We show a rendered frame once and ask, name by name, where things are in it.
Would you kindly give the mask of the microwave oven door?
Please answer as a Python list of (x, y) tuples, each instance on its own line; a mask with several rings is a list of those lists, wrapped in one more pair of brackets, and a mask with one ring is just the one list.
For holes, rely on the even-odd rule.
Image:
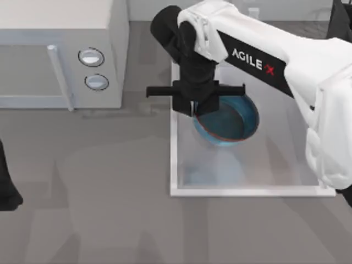
[(48, 45), (57, 45), (70, 87), (63, 51), (58, 44), (0, 44), (1, 98), (59, 97), (64, 100), (47, 53)]

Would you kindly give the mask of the round microwave knob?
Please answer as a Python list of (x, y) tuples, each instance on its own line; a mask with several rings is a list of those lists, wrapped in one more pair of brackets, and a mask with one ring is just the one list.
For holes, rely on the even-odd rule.
[(104, 54), (96, 48), (89, 47), (78, 52), (78, 60), (87, 67), (99, 67), (104, 61)]
[(101, 74), (86, 76), (84, 82), (93, 91), (103, 91), (109, 87), (109, 80)]

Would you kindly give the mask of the white sink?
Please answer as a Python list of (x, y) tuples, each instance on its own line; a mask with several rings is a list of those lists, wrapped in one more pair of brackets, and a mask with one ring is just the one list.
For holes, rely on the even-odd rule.
[(222, 63), (216, 78), (245, 84), (259, 111), (256, 133), (218, 145), (190, 117), (170, 114), (170, 194), (190, 197), (334, 197), (305, 160), (306, 124), (295, 101)]

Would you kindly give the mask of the pale microwave oven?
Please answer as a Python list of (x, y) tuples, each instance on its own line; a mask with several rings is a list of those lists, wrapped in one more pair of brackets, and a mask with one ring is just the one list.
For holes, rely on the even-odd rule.
[[(122, 105), (129, 45), (127, 0), (0, 0), (0, 44), (58, 44), (63, 51), (74, 109)], [(84, 66), (78, 52), (104, 54), (99, 67)], [(104, 75), (109, 87), (93, 91), (85, 77)], [(59, 97), (0, 97), (1, 108), (66, 108)]]

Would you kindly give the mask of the blue bowl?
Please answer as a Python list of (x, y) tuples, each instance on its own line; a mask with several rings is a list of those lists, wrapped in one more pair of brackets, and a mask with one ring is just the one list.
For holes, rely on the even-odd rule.
[(222, 96), (219, 110), (201, 116), (195, 114), (192, 121), (203, 139), (215, 146), (227, 147), (253, 136), (260, 116), (249, 96)]

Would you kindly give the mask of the dark upright object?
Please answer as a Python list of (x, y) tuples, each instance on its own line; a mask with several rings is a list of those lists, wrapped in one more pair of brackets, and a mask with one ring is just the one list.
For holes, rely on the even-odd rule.
[(352, 0), (333, 0), (326, 39), (338, 38), (352, 43)]

